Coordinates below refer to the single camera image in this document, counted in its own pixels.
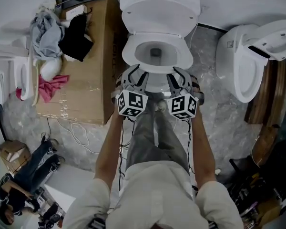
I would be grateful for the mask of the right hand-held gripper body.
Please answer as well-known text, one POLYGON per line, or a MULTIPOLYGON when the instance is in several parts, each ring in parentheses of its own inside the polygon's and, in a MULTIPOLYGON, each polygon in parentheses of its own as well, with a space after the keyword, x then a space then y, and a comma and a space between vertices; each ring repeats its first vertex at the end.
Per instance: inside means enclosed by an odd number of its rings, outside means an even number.
POLYGON ((199 105, 204 103, 204 93, 190 93, 187 89, 181 90, 166 100, 169 114, 179 120, 195 118, 199 105))

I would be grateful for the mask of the person's right forearm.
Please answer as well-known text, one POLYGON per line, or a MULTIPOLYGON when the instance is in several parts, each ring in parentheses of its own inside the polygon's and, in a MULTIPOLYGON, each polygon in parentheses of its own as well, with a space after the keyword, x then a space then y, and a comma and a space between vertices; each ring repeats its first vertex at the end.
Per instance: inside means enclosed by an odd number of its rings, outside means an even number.
POLYGON ((198 189, 205 183, 216 181, 215 159, 204 128, 199 107, 192 122, 193 164, 198 189))

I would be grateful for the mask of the person's left forearm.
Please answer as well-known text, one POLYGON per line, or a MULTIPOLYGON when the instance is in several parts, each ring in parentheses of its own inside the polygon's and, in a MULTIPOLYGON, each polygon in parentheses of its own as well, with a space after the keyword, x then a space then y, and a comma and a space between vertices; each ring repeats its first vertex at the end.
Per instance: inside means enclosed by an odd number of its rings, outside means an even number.
POLYGON ((124 117, 119 115, 115 108, 95 166, 94 178, 104 181, 109 191, 111 191, 118 166, 123 120, 124 117))

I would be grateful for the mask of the white toilet with square tank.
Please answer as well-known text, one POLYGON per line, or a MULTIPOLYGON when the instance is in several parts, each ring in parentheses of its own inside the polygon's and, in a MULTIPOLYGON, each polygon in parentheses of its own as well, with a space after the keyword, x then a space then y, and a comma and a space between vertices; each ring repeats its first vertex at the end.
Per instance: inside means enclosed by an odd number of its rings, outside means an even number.
MULTIPOLYGON (((123 12, 125 8, 139 1, 141 0, 120 0, 120 9, 123 12)), ((187 7, 199 6, 201 8, 200 0, 173 1, 187 7)), ((167 74, 171 73, 177 81, 181 81, 181 77, 175 73, 173 67, 176 66, 187 70, 193 64, 193 56, 185 37, 180 38, 177 35, 148 32, 129 34, 122 57, 129 66, 140 65, 139 69, 132 74, 134 79, 138 80, 144 72, 149 73, 146 87, 148 92, 168 91, 167 74)))

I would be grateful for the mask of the white toilet with raised lid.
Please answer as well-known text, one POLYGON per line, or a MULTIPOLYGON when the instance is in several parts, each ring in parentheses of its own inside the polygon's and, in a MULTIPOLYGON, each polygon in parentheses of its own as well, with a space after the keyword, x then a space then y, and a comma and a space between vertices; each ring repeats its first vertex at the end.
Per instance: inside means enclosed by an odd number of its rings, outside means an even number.
POLYGON ((10 45, 0 44, 0 74, 4 81, 5 102, 10 93, 21 88, 24 100, 34 94, 32 82, 31 39, 24 36, 10 45))

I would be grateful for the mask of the large cardboard box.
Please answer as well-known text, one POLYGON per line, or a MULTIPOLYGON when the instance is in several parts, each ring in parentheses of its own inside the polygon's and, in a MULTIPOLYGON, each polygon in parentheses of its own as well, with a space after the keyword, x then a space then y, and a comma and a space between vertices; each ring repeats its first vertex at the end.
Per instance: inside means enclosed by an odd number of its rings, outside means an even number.
POLYGON ((61 74, 69 76, 68 82, 49 103, 40 97, 36 111, 43 117, 105 125, 114 110, 111 92, 126 66, 122 51, 128 32, 118 0, 95 0, 86 6, 92 9, 88 35, 93 46, 83 62, 62 60, 61 74))

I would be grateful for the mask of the person's grey trousers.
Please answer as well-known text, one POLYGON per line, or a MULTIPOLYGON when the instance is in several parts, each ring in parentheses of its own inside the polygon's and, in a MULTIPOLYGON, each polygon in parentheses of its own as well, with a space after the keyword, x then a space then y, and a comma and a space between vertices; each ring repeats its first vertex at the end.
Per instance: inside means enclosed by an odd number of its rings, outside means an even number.
POLYGON ((137 125, 127 152, 126 168, 151 161, 172 161, 189 172, 187 154, 164 113, 156 110, 149 99, 137 125))

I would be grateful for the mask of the white cloth bundle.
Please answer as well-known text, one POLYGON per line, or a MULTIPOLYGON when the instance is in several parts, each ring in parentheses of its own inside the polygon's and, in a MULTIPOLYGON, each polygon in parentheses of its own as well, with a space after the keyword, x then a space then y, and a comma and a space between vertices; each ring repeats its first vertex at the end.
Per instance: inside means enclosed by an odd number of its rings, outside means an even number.
POLYGON ((43 80, 50 82, 61 71, 62 60, 61 58, 54 58, 52 60, 45 61, 41 66, 40 75, 43 80))

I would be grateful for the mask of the pink cloth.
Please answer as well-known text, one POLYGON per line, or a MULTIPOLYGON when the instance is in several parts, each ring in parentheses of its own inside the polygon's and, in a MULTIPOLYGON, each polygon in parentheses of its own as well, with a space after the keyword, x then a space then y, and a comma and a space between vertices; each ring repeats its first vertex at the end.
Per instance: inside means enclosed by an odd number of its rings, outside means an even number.
POLYGON ((69 75, 57 75, 51 81, 44 80, 39 75, 39 95, 45 103, 49 103, 55 92, 60 90, 69 80, 69 75))

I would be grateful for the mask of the small white carton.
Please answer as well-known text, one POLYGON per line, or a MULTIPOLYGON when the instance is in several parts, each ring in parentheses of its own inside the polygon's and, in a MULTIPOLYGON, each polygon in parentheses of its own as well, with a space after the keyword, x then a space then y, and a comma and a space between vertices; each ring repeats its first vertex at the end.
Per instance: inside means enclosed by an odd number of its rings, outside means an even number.
POLYGON ((87 7, 84 4, 81 4, 71 10, 68 10, 66 12, 66 20, 70 21, 72 20, 74 17, 78 16, 78 15, 82 15, 82 14, 86 14, 87 13, 87 7))

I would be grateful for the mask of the brown wooden boards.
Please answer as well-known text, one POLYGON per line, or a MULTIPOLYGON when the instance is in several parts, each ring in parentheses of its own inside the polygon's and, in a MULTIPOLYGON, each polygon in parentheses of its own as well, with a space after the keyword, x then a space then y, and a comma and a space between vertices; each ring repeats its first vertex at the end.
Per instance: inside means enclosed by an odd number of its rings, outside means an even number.
POLYGON ((286 97, 286 60, 269 61, 260 88, 247 106, 244 121, 251 125, 281 125, 286 97))

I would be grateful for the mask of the grey clothing pile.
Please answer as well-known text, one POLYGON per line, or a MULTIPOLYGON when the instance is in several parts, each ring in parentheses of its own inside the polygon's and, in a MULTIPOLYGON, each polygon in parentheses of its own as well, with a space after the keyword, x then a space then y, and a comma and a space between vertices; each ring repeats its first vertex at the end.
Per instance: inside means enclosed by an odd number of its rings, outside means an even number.
POLYGON ((35 57, 43 61, 59 58, 62 55, 59 42, 64 35, 65 28, 53 11, 45 9, 37 13, 30 23, 31 44, 35 57))

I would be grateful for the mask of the brown wooden plank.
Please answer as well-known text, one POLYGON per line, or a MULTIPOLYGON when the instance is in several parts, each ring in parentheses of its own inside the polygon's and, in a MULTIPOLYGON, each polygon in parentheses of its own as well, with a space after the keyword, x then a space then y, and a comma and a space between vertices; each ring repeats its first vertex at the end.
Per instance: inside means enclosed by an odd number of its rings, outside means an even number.
POLYGON ((268 160, 272 152, 273 144, 276 140, 279 128, 280 126, 277 124, 272 126, 262 126, 255 144, 251 150, 252 160, 257 166, 263 166, 268 160))

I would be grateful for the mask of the person's white shirt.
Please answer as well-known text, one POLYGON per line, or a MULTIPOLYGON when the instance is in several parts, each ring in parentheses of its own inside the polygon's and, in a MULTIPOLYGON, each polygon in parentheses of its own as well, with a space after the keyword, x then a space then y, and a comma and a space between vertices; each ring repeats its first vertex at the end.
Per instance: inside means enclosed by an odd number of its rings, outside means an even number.
POLYGON ((106 229, 244 229, 235 203, 219 182, 206 182, 192 195, 190 176, 173 161, 151 161, 130 166, 120 199, 110 211, 110 190, 99 178, 76 198, 63 220, 63 229, 88 229, 105 215, 106 229))

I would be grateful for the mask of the black equipment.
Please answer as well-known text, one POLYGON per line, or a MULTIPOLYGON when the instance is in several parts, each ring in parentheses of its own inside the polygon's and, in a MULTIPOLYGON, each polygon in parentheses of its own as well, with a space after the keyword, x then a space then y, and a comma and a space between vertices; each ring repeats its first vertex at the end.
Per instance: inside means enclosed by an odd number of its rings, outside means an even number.
POLYGON ((53 197, 42 187, 37 190, 37 202, 40 206, 39 213, 39 229, 52 229, 61 219, 59 214, 59 205, 53 197))

